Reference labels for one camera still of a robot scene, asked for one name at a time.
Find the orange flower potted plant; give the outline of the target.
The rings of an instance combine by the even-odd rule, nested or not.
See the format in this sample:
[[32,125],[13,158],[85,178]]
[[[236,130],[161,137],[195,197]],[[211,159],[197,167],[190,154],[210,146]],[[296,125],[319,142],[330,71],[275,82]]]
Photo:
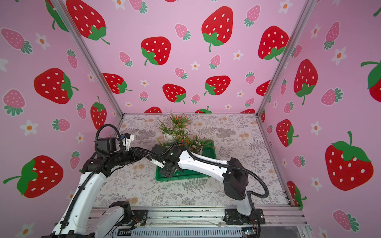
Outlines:
[[192,146],[194,143],[194,140],[192,139],[191,136],[188,136],[188,134],[180,134],[180,135],[176,136],[176,140],[178,142],[183,142],[188,146]]

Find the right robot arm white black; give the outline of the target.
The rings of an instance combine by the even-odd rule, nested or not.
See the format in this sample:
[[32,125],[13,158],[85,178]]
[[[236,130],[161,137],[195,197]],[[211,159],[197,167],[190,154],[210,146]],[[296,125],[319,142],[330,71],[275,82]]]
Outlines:
[[241,170],[242,164],[237,159],[211,159],[188,152],[178,145],[169,150],[155,145],[151,153],[152,162],[161,167],[162,176],[171,178],[176,172],[191,170],[212,177],[223,183],[224,192],[235,200],[238,213],[247,217],[251,215],[252,207],[246,193],[249,174]]

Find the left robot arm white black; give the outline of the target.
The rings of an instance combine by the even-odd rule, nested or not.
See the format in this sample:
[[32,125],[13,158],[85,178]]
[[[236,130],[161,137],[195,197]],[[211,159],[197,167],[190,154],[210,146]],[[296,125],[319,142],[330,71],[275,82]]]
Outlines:
[[116,168],[133,164],[143,159],[143,155],[132,150],[101,157],[94,153],[82,168],[82,175],[74,198],[70,202],[62,219],[49,235],[51,238],[106,238],[113,235],[120,226],[126,225],[126,233],[146,224],[146,210],[131,209],[130,203],[118,201],[112,203],[100,218],[91,225],[89,216],[106,179]]

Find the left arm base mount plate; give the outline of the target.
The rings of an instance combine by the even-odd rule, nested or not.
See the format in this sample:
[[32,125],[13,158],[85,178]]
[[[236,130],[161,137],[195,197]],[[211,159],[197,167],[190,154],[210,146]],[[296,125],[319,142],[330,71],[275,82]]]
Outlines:
[[145,226],[147,217],[148,210],[132,210],[131,212],[124,212],[122,217],[119,218],[115,224],[115,228],[117,226],[131,226],[132,228]]

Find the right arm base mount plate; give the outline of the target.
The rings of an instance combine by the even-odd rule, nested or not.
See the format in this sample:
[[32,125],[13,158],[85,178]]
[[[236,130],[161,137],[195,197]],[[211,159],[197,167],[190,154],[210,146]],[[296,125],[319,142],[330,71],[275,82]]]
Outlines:
[[264,225],[266,223],[265,216],[261,209],[253,209],[249,216],[242,215],[237,209],[225,209],[223,221],[227,225],[237,226],[243,226],[246,224]]

